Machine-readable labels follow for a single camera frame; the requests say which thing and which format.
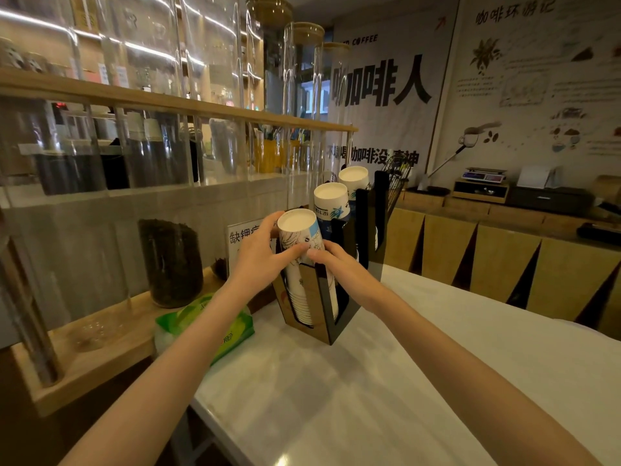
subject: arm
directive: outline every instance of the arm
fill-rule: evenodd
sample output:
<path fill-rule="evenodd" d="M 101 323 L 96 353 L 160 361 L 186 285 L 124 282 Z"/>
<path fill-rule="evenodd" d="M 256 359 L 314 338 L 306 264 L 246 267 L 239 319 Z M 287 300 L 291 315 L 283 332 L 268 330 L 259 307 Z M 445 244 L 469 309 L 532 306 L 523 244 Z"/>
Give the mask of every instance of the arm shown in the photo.
<path fill-rule="evenodd" d="M 500 465 L 598 465 L 571 434 L 492 368 L 413 310 L 335 243 L 309 250 L 384 322 L 453 412 Z"/>
<path fill-rule="evenodd" d="M 282 212 L 244 239 L 234 273 L 202 314 L 123 393 L 60 463 L 61 466 L 151 466 L 172 435 L 230 324 L 249 300 L 294 258 L 299 244 L 274 255 L 270 233 Z"/>

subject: white table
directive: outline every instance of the white table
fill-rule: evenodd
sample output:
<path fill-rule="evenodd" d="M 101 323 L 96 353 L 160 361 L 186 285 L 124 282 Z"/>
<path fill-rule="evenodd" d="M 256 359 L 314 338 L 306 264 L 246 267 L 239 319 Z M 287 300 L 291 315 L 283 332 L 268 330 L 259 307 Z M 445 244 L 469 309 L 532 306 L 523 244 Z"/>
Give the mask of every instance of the white table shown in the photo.
<path fill-rule="evenodd" d="M 382 282 L 492 366 L 604 464 L 621 464 L 621 343 L 385 266 Z M 331 347 L 276 303 L 192 407 L 240 465 L 490 465 L 392 334 L 364 310 Z"/>

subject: red arrow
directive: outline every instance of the red arrow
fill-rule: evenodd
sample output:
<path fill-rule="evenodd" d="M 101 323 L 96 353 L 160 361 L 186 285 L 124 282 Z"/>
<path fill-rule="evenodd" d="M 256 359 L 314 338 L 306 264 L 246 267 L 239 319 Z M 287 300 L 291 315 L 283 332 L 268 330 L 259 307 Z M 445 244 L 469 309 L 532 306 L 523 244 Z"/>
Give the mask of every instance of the red arrow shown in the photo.
<path fill-rule="evenodd" d="M 442 26 L 446 26 L 446 16 L 442 16 L 441 18 L 438 18 L 438 25 L 435 27 L 435 30 L 439 30 Z"/>

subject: triangular wooden panel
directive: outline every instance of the triangular wooden panel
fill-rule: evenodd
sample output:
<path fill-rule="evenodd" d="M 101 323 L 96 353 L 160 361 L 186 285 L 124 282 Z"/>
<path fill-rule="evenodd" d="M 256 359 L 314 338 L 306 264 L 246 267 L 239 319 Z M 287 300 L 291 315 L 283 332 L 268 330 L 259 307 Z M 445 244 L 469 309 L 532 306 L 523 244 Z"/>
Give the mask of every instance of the triangular wooden panel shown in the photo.
<path fill-rule="evenodd" d="M 421 212 L 398 208 L 392 211 L 388 221 L 385 265 L 410 270 L 424 219 L 425 214 Z"/>
<path fill-rule="evenodd" d="M 617 273 L 617 280 L 597 329 L 609 337 L 621 340 L 621 270 Z"/>
<path fill-rule="evenodd" d="M 527 310 L 574 321 L 621 261 L 621 252 L 543 239 Z"/>
<path fill-rule="evenodd" d="M 448 217 L 425 216 L 422 275 L 453 284 L 476 223 Z"/>
<path fill-rule="evenodd" d="M 541 237 L 479 224 L 470 291 L 506 303 Z"/>

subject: wire rack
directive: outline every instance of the wire rack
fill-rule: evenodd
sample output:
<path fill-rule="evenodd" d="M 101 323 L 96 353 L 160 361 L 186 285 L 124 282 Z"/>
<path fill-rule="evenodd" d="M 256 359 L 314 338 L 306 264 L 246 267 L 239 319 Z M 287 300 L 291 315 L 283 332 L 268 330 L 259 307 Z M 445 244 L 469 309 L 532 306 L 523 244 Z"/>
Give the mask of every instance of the wire rack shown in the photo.
<path fill-rule="evenodd" d="M 388 215 L 392 214 L 394 206 L 397 204 L 399 195 L 403 186 L 408 181 L 408 175 L 412 165 L 408 162 L 408 158 L 405 155 L 395 154 L 389 157 L 382 169 L 383 172 L 387 172 L 389 175 L 390 185 L 388 187 Z"/>

